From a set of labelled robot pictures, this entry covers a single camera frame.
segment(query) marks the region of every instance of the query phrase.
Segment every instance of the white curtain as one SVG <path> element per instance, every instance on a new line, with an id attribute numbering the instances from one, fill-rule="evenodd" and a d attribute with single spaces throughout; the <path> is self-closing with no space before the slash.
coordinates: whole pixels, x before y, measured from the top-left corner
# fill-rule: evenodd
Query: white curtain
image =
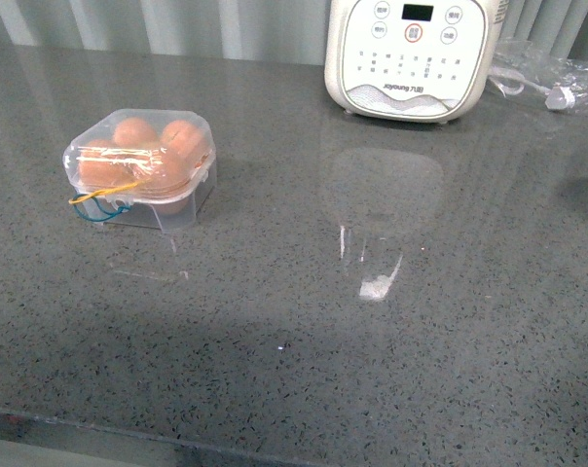
<path id="1" fill-rule="evenodd" d="M 330 0 L 0 0 L 0 42 L 322 64 Z M 502 37 L 588 59 L 588 0 L 510 0 Z"/>

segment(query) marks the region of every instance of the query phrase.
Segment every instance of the button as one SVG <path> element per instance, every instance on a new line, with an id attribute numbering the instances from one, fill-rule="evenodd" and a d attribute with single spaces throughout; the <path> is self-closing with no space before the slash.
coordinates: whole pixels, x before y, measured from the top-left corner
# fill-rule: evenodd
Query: button
<path id="1" fill-rule="evenodd" d="M 387 34 L 387 26 L 384 22 L 375 22 L 372 26 L 372 35 L 377 39 L 381 39 Z"/>
<path id="2" fill-rule="evenodd" d="M 422 38 L 422 27 L 417 24 L 409 24 L 407 28 L 404 30 L 404 37 L 409 42 L 418 42 Z"/>
<path id="3" fill-rule="evenodd" d="M 446 12 L 446 21 L 449 24 L 456 24 L 462 19 L 462 10 L 460 7 L 452 7 Z"/>
<path id="4" fill-rule="evenodd" d="M 457 40 L 457 31 L 453 27 L 446 27 L 441 31 L 441 42 L 444 44 L 452 44 Z"/>
<path id="5" fill-rule="evenodd" d="M 387 18 L 387 15 L 389 15 L 389 4 L 388 2 L 379 2 L 376 4 L 376 7 L 374 7 L 374 14 L 376 15 L 376 18 L 378 19 L 384 19 Z"/>

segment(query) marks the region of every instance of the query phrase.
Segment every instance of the yellow wire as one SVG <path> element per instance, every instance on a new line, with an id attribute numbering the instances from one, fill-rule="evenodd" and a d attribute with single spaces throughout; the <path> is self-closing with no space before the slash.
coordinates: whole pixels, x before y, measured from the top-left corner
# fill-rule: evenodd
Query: yellow wire
<path id="1" fill-rule="evenodd" d="M 91 199 L 91 198 L 95 198 L 95 197 L 103 197 L 106 195 L 112 195 L 114 193 L 124 192 L 125 190 L 131 190 L 132 188 L 137 187 L 138 185 L 140 185 L 140 182 L 128 183 L 127 185 L 123 185 L 121 187 L 104 188 L 102 190 L 95 190 L 92 193 L 89 193 L 86 195 L 81 195 L 80 197 L 77 197 L 74 199 L 70 199 L 69 204 L 79 204 L 80 202 L 84 202 L 87 199 Z"/>

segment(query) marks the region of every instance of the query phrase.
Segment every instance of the digital display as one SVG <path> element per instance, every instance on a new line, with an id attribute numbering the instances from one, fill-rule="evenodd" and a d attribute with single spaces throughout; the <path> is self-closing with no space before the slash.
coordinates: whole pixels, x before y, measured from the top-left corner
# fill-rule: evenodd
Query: digital display
<path id="1" fill-rule="evenodd" d="M 404 5 L 402 19 L 410 21 L 430 21 L 432 18 L 432 7 L 427 5 Z"/>

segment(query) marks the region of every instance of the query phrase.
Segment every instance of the joyoung logo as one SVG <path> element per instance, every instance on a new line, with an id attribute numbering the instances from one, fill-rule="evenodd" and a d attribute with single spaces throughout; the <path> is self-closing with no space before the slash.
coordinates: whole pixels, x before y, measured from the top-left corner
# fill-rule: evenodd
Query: joyoung logo
<path id="1" fill-rule="evenodd" d="M 383 86 L 384 90 L 404 90 L 405 92 L 423 92 L 423 86 L 405 86 L 405 85 L 391 85 L 386 84 Z"/>

